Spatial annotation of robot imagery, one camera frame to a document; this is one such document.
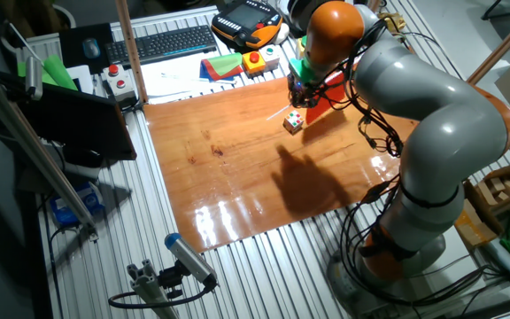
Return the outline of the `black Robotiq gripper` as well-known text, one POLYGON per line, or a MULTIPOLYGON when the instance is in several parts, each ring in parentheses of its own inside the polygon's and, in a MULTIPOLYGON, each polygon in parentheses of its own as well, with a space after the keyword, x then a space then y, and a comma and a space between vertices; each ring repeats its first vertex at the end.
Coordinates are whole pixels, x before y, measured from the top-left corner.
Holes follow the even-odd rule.
POLYGON ((290 104, 294 108, 314 108, 318 104, 320 82, 304 82, 294 74, 287 76, 290 104))

